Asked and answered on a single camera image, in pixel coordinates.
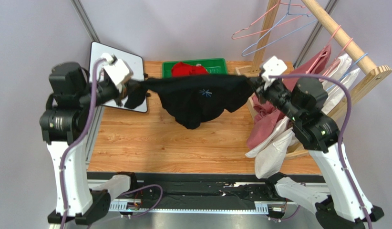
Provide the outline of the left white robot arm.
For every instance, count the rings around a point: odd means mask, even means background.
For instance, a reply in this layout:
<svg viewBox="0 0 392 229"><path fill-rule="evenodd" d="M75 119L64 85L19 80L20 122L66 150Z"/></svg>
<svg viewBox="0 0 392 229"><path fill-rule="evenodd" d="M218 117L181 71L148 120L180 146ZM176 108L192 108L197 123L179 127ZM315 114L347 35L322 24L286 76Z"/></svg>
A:
<svg viewBox="0 0 392 229"><path fill-rule="evenodd" d="M95 108L110 100L120 102L132 74L122 59L101 58L92 73L76 62L52 69L49 82L53 92L40 118L57 188L57 204L48 216L49 223L64 227L74 220L90 226L107 215L115 198L136 185L135 173L118 172L105 183L89 188L85 157Z"/></svg>

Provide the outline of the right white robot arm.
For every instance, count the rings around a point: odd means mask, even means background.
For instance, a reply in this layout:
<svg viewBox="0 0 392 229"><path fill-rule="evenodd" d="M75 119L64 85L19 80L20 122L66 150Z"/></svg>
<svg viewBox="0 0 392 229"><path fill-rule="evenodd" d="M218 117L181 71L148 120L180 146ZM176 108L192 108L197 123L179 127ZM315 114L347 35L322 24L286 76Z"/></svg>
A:
<svg viewBox="0 0 392 229"><path fill-rule="evenodd" d="M315 215L324 229L365 229L384 216L361 191L351 170L343 145L344 127L323 113L328 93L321 76L300 75L292 90L283 77L272 77L272 84L252 77L249 84L261 102L269 102L293 122L292 132L315 160L329 188L319 193L282 173L268 178L277 196L295 202Z"/></svg>

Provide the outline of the black t shirt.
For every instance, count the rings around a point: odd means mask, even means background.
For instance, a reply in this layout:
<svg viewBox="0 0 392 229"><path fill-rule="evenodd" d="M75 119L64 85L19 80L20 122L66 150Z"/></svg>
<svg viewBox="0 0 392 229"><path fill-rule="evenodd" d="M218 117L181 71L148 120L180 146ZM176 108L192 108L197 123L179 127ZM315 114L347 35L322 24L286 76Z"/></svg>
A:
<svg viewBox="0 0 392 229"><path fill-rule="evenodd" d="M162 107L187 129L219 117L225 110L241 108L253 94L249 79L242 75L204 74L177 78L148 78L129 87L124 106L135 109L148 91L157 93Z"/></svg>

